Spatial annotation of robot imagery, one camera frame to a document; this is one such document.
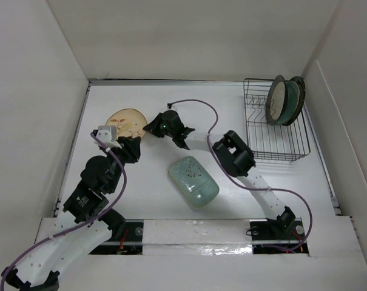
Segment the tan floral round plate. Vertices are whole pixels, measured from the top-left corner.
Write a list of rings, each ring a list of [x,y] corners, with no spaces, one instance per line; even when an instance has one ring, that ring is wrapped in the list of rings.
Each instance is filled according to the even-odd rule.
[[[146,131],[147,119],[136,109],[122,109],[114,113],[106,122],[106,125],[115,126],[117,137],[143,138]]]

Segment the green rectangular divided plate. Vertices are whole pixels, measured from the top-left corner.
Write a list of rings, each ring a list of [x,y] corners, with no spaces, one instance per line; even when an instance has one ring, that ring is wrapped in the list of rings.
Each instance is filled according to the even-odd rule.
[[[196,212],[209,205],[220,192],[217,182],[193,156],[173,162],[167,173],[189,207]]]

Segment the grey rimmed cream plate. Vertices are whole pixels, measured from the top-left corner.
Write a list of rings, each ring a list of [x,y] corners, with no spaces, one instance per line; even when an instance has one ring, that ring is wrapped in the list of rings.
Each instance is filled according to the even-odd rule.
[[[274,125],[285,111],[288,102],[288,90],[286,80],[278,75],[273,80],[265,103],[265,114],[267,123]]]

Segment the light blue floral plate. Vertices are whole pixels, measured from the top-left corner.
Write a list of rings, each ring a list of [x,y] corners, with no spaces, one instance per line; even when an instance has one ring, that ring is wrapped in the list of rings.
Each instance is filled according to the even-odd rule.
[[[286,83],[286,88],[288,91],[288,100],[284,112],[281,114],[277,121],[277,124],[280,125],[286,125],[286,123],[292,119],[297,109],[300,96],[300,89],[295,81],[288,81]]]

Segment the dark patterned rim plate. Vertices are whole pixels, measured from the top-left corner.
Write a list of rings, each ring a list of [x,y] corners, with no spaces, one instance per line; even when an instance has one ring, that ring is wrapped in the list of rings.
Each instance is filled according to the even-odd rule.
[[[303,78],[300,76],[295,76],[291,78],[291,81],[294,81],[299,87],[298,104],[296,106],[294,114],[292,115],[292,118],[288,122],[286,122],[284,126],[291,125],[298,118],[305,102],[306,86]]]

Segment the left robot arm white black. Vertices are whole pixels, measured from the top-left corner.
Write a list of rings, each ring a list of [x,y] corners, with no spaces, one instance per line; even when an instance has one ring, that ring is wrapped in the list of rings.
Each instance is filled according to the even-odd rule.
[[[108,239],[124,235],[126,220],[107,195],[114,193],[123,179],[126,164],[140,159],[139,136],[119,137],[116,141],[93,131],[91,137],[103,152],[91,157],[80,174],[80,181],[62,205],[49,235],[29,247],[1,273],[0,289],[6,285],[18,290],[58,290],[61,276],[78,258]]]

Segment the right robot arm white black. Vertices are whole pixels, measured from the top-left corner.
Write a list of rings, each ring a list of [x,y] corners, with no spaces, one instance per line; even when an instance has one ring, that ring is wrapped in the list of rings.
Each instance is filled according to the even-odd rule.
[[[198,132],[186,127],[173,110],[157,114],[143,130],[158,138],[168,136],[181,149],[209,152],[225,174],[238,179],[252,193],[269,223],[272,236],[284,238],[291,232],[295,214],[261,176],[252,150],[235,131],[223,135]]]

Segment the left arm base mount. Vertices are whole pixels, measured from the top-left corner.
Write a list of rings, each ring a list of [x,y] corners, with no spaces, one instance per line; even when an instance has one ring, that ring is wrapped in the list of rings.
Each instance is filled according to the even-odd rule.
[[[121,236],[103,242],[90,255],[142,255],[143,220],[128,220]]]

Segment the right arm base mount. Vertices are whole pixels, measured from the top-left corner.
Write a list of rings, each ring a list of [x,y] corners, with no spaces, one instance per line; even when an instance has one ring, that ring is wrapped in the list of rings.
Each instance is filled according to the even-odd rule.
[[[303,223],[297,219],[285,234],[276,235],[267,221],[251,221],[250,227],[246,231],[246,236],[251,239],[252,251],[254,255],[275,255],[275,254],[308,254],[309,249],[305,241],[305,230]]]

